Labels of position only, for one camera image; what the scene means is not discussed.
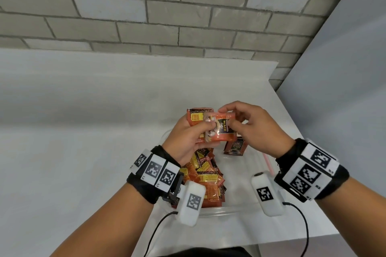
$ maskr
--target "wristband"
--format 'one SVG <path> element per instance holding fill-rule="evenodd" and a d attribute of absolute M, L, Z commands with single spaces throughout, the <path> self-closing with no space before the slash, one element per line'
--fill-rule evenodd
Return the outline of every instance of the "wristband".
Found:
<path fill-rule="evenodd" d="M 350 177 L 335 157 L 300 138 L 276 162 L 280 173 L 275 182 L 302 202 L 325 198 Z"/>
<path fill-rule="evenodd" d="M 181 165 L 161 146 L 151 152 L 145 149 L 131 166 L 127 182 L 149 203 L 155 204 L 160 196 L 168 198 L 171 187 L 179 189 Z"/>

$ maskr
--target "left hand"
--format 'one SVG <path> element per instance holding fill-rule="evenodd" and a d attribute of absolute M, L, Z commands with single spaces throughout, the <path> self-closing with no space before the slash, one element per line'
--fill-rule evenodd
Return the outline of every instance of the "left hand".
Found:
<path fill-rule="evenodd" d="M 197 143 L 201 133 L 212 130 L 216 126 L 215 122 L 203 121 L 195 126 L 190 126 L 186 115 L 180 118 L 171 133 L 162 144 L 162 147 L 170 154 L 181 166 L 186 165 L 193 153 L 200 148 L 216 147 L 220 143 Z"/>

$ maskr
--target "black wire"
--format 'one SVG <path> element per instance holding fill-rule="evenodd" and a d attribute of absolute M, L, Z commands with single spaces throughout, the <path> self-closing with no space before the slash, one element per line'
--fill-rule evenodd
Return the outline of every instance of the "black wire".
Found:
<path fill-rule="evenodd" d="M 307 242 L 306 242 L 306 247 L 304 248 L 303 250 L 303 253 L 300 255 L 300 257 L 303 257 L 304 254 L 306 254 L 306 251 L 307 251 L 307 248 L 308 248 L 308 241 L 310 240 L 310 236 L 308 234 L 308 224 L 307 224 L 307 220 L 306 220 L 306 217 L 304 216 L 303 212 L 297 208 L 297 206 L 293 205 L 292 203 L 289 203 L 289 202 L 283 202 L 284 205 L 290 205 L 290 206 L 293 206 L 295 207 L 299 212 L 300 214 L 302 215 L 303 219 L 304 219 L 304 222 L 306 224 L 306 232 L 307 232 Z"/>
<path fill-rule="evenodd" d="M 177 212 L 177 211 L 172 211 L 171 213 L 168 213 L 167 215 L 165 215 L 165 216 L 159 221 L 158 225 L 156 226 L 156 229 L 154 230 L 153 234 L 151 235 L 151 238 L 150 238 L 149 244 L 147 245 L 147 249 L 146 249 L 146 252 L 145 252 L 144 257 L 146 257 L 147 251 L 148 251 L 149 248 L 150 248 L 151 240 L 153 239 L 154 235 L 156 234 L 156 231 L 157 231 L 159 225 L 161 225 L 161 222 L 162 222 L 164 219 L 166 219 L 169 215 L 172 215 L 172 214 L 178 214 L 178 212 Z"/>

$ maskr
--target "forearm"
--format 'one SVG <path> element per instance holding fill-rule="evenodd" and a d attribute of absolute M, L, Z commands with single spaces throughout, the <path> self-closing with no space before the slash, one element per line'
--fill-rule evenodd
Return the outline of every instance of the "forearm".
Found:
<path fill-rule="evenodd" d="M 316 202 L 359 257 L 386 256 L 386 198 L 349 178 Z"/>
<path fill-rule="evenodd" d="M 131 256 L 152 209 L 153 205 L 126 183 L 51 256 Z"/>

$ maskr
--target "clear plastic container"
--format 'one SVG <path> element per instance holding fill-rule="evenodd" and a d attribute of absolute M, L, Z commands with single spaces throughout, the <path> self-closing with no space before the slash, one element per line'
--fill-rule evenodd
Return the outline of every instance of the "clear plastic container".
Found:
<path fill-rule="evenodd" d="M 170 131 L 162 136 L 160 144 L 166 140 Z M 271 174 L 276 174 L 279 171 L 274 158 L 263 155 L 250 146 L 247 147 L 243 156 L 224 154 L 225 143 L 221 142 L 214 149 L 215 160 L 224 174 L 224 185 L 227 188 L 225 202 L 223 202 L 222 207 L 202 208 L 200 217 L 229 215 L 260 209 L 250 178 L 258 172 L 270 171 Z M 159 204 L 167 213 L 175 210 L 166 201 L 159 201 Z"/>

